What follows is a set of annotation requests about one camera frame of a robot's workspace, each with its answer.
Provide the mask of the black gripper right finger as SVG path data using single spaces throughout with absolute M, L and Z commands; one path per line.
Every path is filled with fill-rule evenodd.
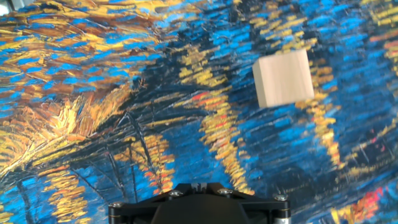
M 290 202 L 286 195 L 259 198 L 228 189 L 220 183 L 198 185 L 198 194 L 209 197 L 207 212 L 222 218 L 221 223 L 291 224 Z

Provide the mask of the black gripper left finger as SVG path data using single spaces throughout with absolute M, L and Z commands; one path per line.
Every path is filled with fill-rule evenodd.
M 153 217 L 157 209 L 174 199 L 200 191 L 200 184 L 178 184 L 176 188 L 137 203 L 113 202 L 108 205 L 109 224 L 134 223 L 138 216 Z

